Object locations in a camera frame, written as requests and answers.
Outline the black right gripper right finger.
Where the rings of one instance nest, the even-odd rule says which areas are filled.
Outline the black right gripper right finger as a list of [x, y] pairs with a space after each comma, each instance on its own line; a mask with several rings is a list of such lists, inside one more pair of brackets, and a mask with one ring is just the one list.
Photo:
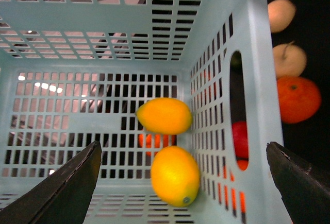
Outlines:
[[293, 223], [329, 223], [329, 172], [276, 142], [266, 147], [270, 172]]

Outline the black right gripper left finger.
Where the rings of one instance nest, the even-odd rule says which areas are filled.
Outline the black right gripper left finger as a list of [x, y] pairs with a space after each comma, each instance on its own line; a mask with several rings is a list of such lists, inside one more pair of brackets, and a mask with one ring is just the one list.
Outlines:
[[83, 223], [102, 158], [94, 141], [29, 192], [1, 210], [1, 223]]

